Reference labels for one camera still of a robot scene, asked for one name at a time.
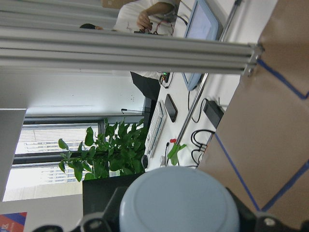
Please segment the white keyboard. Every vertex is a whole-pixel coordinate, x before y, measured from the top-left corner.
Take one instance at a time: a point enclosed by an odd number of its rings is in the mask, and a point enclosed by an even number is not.
[[[151,158],[154,155],[156,145],[161,135],[161,131],[167,118],[167,112],[162,100],[156,103],[154,115],[145,142],[145,155]]]

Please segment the white desk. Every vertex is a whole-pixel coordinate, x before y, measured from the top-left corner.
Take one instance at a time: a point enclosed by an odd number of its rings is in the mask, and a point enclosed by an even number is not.
[[[243,0],[238,11],[236,12],[226,41],[244,44],[256,43],[272,13],[276,2],[277,0]],[[227,17],[232,9],[234,0],[218,0],[217,3],[218,7]],[[194,0],[183,0],[180,4],[178,15],[188,16],[193,4]],[[180,19],[177,19],[174,36],[183,37],[185,29],[186,26],[184,23]],[[196,120],[198,117],[200,104],[203,98],[214,101],[217,101],[218,98],[220,98],[221,105],[228,105],[238,83],[239,75],[210,74],[197,108],[193,113],[194,119]],[[190,92],[190,105],[196,92],[196,89]],[[169,93],[174,100],[178,109],[178,115],[174,123],[171,122],[169,117],[167,118],[154,156],[148,160],[149,164],[147,171],[160,167],[160,157],[165,154],[166,143],[169,142],[170,139],[177,138],[188,113],[188,90],[184,84],[181,73],[174,74],[173,80],[168,89],[164,89],[163,87],[161,88],[158,99],[165,101],[167,93]],[[195,165],[191,158],[191,151],[196,147],[191,143],[190,137],[192,132],[198,129],[215,130],[203,111],[201,113],[200,121],[198,123],[190,121],[183,136],[181,144],[187,144],[187,147],[178,153],[179,163],[181,166]],[[197,136],[197,138],[199,138],[201,142],[205,143],[208,139],[205,135],[206,134],[201,134]]]

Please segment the white shirt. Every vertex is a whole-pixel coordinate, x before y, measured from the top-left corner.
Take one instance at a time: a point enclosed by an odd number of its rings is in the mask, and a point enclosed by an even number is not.
[[[134,33],[135,31],[139,31],[139,27],[136,24],[138,16],[141,11],[148,9],[149,7],[155,5],[158,2],[165,2],[176,7],[174,0],[138,0],[134,2],[130,2],[124,5],[118,14],[118,18],[116,21],[113,30]],[[150,21],[153,23],[151,32],[155,31],[160,35],[172,36],[174,24],[162,22],[162,21],[172,21],[174,18],[173,14],[168,14],[169,16],[164,16],[163,14],[156,14],[149,16]],[[146,71],[133,71],[138,73],[141,76],[150,77],[154,79],[159,79],[160,73],[158,72],[146,72]]]

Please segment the light blue cylinder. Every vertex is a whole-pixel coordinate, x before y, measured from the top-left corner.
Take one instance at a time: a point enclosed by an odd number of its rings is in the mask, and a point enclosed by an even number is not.
[[[238,232],[236,205],[210,175],[186,167],[143,174],[120,206],[121,232]]]

